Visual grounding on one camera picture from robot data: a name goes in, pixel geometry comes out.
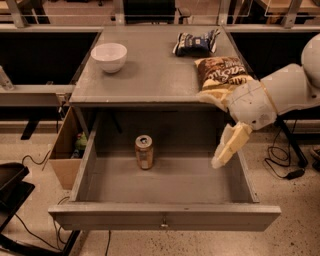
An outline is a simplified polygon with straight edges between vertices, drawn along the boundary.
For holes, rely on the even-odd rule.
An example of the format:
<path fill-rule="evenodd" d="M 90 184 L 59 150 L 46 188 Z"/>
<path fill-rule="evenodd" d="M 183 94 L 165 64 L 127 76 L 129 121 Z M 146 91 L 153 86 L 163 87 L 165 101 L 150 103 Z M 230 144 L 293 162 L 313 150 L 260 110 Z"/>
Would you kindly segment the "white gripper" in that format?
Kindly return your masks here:
<path fill-rule="evenodd" d="M 253 130 L 260 130 L 276 120 L 277 112 L 265 87 L 252 80 L 235 87 L 210 89 L 196 95 L 200 102 L 213 104 L 222 111 L 229 110 L 238 122 L 227 124 L 211 160 L 214 169 L 225 166 L 232 156 L 249 140 Z"/>

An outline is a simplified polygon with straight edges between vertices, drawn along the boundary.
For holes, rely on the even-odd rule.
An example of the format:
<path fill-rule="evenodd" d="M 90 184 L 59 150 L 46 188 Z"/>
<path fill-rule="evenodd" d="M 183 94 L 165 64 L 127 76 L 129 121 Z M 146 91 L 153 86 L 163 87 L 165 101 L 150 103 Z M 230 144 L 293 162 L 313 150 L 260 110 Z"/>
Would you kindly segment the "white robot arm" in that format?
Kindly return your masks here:
<path fill-rule="evenodd" d="M 235 121 L 227 125 L 217 146 L 212 167 L 224 166 L 259 130 L 280 115 L 319 105 L 320 35 L 304 46 L 300 64 L 289 64 L 256 80 L 237 57 L 209 57 L 195 62 L 202 83 L 199 101 L 213 104 Z"/>

